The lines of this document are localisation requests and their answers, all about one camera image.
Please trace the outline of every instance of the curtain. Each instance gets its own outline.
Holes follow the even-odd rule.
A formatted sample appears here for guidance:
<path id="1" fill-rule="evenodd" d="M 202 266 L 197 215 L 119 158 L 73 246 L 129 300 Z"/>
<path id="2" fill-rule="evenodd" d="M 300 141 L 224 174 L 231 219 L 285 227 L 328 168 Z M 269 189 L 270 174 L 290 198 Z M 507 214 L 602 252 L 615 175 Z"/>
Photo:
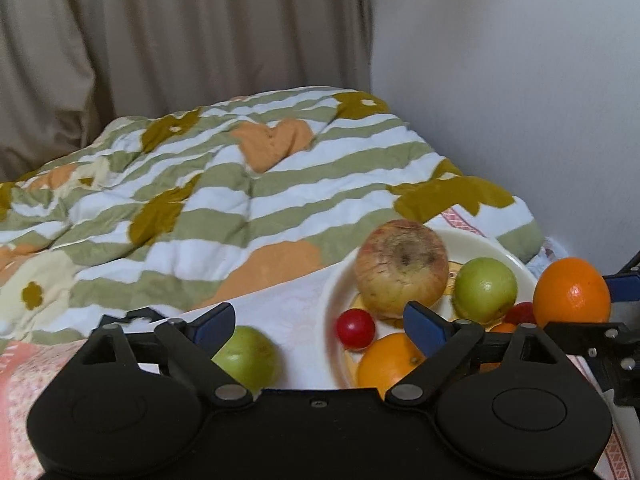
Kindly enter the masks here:
<path id="1" fill-rule="evenodd" d="M 0 62 L 12 67 L 0 75 L 0 179 L 91 143 L 119 116 L 369 88 L 366 0 L 0 2 Z"/>

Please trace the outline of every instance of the metal pin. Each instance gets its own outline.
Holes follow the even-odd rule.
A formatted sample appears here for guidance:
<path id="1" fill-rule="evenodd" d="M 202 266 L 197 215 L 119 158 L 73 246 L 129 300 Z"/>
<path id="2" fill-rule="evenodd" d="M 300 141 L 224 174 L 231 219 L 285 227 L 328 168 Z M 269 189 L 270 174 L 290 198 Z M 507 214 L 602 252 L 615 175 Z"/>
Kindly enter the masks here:
<path id="1" fill-rule="evenodd" d="M 415 384 L 398 384 L 391 389 L 391 394 L 400 400 L 415 400 L 422 397 L 423 391 L 420 386 Z"/>
<path id="2" fill-rule="evenodd" d="M 623 370 L 631 371 L 636 367 L 636 360 L 632 357 L 625 357 L 620 361 L 620 366 Z"/>
<path id="3" fill-rule="evenodd" d="M 239 400 L 246 395 L 246 388 L 241 384 L 223 384 L 214 393 L 221 400 Z"/>

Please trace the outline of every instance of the wall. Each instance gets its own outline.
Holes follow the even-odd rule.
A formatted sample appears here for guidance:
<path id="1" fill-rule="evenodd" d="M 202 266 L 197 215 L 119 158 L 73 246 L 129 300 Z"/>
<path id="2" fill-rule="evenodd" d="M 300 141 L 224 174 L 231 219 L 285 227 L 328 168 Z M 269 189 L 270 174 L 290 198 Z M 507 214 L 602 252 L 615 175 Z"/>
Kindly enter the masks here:
<path id="1" fill-rule="evenodd" d="M 640 0 L 371 0 L 372 87 L 615 272 L 640 250 Z"/>

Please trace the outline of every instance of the white plate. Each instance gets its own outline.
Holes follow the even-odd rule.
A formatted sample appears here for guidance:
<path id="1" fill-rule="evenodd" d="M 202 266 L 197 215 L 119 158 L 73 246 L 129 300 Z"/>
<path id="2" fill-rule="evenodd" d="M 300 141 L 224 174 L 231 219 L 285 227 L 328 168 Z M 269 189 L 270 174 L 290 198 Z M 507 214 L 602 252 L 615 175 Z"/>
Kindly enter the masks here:
<path id="1" fill-rule="evenodd" d="M 458 269 L 469 260 L 481 256 L 489 256 L 506 264 L 515 274 L 518 282 L 518 297 L 516 303 L 531 301 L 536 287 L 536 279 L 529 269 L 513 254 L 498 242 L 483 238 L 479 235 L 453 228 L 434 228 L 440 235 L 447 248 L 449 257 L 450 279 L 445 295 L 438 300 L 433 310 L 450 321 L 457 319 L 450 301 L 450 291 Z M 360 355 L 357 352 L 345 352 L 334 332 L 334 324 L 340 314 L 347 310 L 358 295 L 353 266 L 358 250 L 352 251 L 344 261 L 336 267 L 335 273 L 327 281 L 319 300 L 319 318 L 316 327 L 318 341 L 323 345 L 319 352 L 321 362 L 327 376 L 334 379 L 332 388 L 351 388 L 350 377 Z M 376 337 L 380 338 L 392 332 L 401 332 L 386 322 L 376 321 Z"/>

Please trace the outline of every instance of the green apple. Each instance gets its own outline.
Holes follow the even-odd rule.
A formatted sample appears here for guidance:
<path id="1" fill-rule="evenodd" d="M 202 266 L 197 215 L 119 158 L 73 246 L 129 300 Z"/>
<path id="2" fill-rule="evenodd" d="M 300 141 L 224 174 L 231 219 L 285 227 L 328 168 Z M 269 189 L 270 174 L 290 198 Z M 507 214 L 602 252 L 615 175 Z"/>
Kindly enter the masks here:
<path id="1" fill-rule="evenodd" d="M 251 326 L 236 326 L 211 360 L 254 395 L 271 386 L 280 375 L 277 346 Z"/>
<path id="2" fill-rule="evenodd" d="M 517 295 L 509 267 L 494 258 L 475 258 L 458 271 L 451 301 L 460 316 L 485 324 L 504 316 Z"/>

